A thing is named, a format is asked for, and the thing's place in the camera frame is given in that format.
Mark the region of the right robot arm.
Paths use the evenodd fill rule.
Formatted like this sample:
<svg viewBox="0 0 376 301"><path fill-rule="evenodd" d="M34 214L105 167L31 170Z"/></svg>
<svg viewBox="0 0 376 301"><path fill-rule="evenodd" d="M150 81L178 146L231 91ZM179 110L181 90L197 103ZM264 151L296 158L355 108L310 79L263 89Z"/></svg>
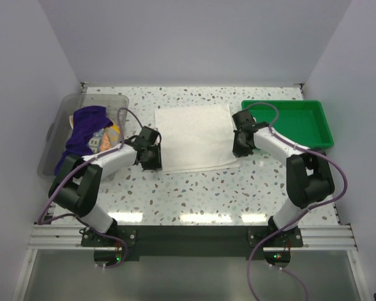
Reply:
<svg viewBox="0 0 376 301"><path fill-rule="evenodd" d="M248 110L232 116L236 126L232 153L247 157L255 149L267 152L286 168L288 199L268 221L266 237L270 244L281 246L289 238L289 230L297 227L294 219L310 205L333 194L335 184L325 152L310 149L282 136L267 122L257 122Z"/></svg>

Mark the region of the white towel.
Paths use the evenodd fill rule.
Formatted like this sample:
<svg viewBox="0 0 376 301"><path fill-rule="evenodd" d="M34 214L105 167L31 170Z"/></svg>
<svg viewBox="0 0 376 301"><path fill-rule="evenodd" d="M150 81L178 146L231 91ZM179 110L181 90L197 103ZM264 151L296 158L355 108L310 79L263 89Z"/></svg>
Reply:
<svg viewBox="0 0 376 301"><path fill-rule="evenodd" d="M162 136L162 173L241 165L232 153L234 127L228 104L157 109L155 126Z"/></svg>

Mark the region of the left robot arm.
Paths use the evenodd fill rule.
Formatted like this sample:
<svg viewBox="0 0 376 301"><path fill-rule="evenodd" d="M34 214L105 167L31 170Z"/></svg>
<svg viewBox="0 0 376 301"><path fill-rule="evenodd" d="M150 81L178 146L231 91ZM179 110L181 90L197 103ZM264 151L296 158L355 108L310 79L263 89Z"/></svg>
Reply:
<svg viewBox="0 0 376 301"><path fill-rule="evenodd" d="M121 140L104 152L66 156L49 190L49 200L95 230L95 238L103 246L113 245L118 238L117 222L97 204L100 183L124 167L140 165L145 171L160 170L161 141L157 130L144 126L139 135Z"/></svg>

